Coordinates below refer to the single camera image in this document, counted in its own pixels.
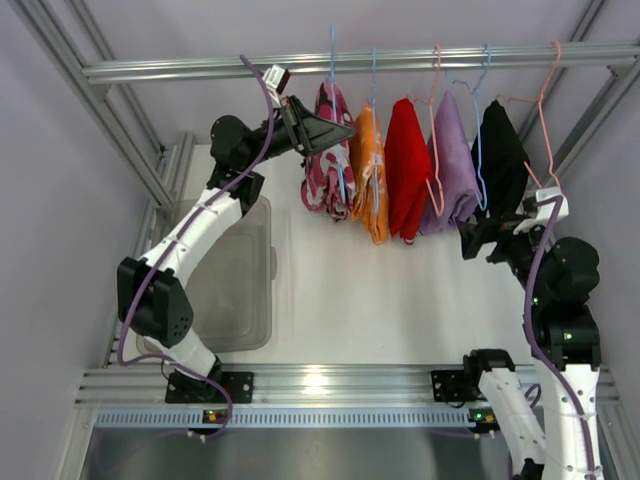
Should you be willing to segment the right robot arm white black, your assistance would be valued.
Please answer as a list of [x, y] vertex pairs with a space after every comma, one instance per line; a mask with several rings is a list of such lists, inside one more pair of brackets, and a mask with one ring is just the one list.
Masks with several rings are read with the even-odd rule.
[[531, 349], [544, 419], [535, 416], [515, 364], [501, 349], [463, 358], [466, 392], [488, 401], [509, 449], [515, 479], [600, 479], [596, 390], [601, 349], [586, 302], [599, 283], [599, 256], [547, 230], [518, 233], [513, 222], [484, 219], [458, 227], [462, 255], [492, 243], [490, 263], [506, 263], [525, 290], [523, 330]]

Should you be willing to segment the pink camouflage trousers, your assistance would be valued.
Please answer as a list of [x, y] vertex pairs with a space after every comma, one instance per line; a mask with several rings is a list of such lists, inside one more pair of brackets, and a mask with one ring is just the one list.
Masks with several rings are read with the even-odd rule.
[[[336, 86], [338, 116], [344, 116], [338, 124], [354, 126], [353, 118], [341, 90]], [[315, 114], [330, 120], [331, 103], [328, 93], [328, 82], [325, 80], [316, 95]], [[347, 203], [341, 201], [338, 176], [335, 170], [336, 159], [344, 167]], [[312, 155], [304, 161], [305, 177], [301, 183], [301, 201], [306, 209], [315, 213], [326, 213], [334, 221], [342, 221], [351, 215], [353, 200], [356, 196], [356, 184], [350, 163], [349, 141], [335, 145], [329, 150]]]

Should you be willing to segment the light blue wire hanger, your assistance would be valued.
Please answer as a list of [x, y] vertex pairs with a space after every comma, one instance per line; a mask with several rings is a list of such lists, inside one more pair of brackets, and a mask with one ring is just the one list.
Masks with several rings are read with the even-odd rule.
[[[328, 82], [328, 93], [330, 94], [330, 103], [331, 103], [331, 116], [330, 120], [333, 123], [338, 123], [339, 120], [344, 120], [344, 116], [339, 117], [337, 111], [337, 94], [336, 94], [336, 85], [335, 85], [335, 74], [336, 74], [336, 26], [334, 23], [330, 24], [329, 27], [329, 37], [330, 37], [330, 51], [329, 51], [329, 72], [327, 75]], [[347, 188], [346, 188], [346, 180], [345, 180], [345, 167], [343, 163], [336, 159], [335, 170], [338, 176], [338, 187], [341, 201], [346, 204], [347, 203]]]

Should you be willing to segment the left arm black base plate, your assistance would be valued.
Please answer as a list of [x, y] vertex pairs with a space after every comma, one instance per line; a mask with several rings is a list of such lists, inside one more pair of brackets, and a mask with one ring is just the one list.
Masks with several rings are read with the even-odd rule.
[[[252, 372], [223, 372], [219, 385], [234, 404], [250, 404], [253, 399], [254, 374]], [[165, 392], [167, 404], [224, 404], [226, 397], [210, 384], [171, 373]]]

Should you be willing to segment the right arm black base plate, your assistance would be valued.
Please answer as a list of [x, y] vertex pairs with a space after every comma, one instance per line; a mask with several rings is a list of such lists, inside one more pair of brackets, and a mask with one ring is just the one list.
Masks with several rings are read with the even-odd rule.
[[430, 376], [432, 395], [437, 403], [462, 408], [467, 403], [479, 399], [477, 384], [464, 370], [433, 370]]

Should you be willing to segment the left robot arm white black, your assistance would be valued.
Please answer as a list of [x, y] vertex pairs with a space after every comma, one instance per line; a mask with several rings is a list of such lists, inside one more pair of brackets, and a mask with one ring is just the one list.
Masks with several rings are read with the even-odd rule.
[[304, 157], [353, 137], [342, 121], [320, 117], [296, 96], [287, 96], [267, 119], [250, 129], [233, 115], [210, 129], [214, 168], [199, 199], [154, 248], [117, 267], [118, 315], [123, 334], [134, 332], [157, 348], [153, 358], [172, 363], [168, 403], [231, 405], [222, 364], [193, 329], [194, 311], [185, 288], [209, 250], [258, 200], [264, 183], [255, 168], [295, 151]]

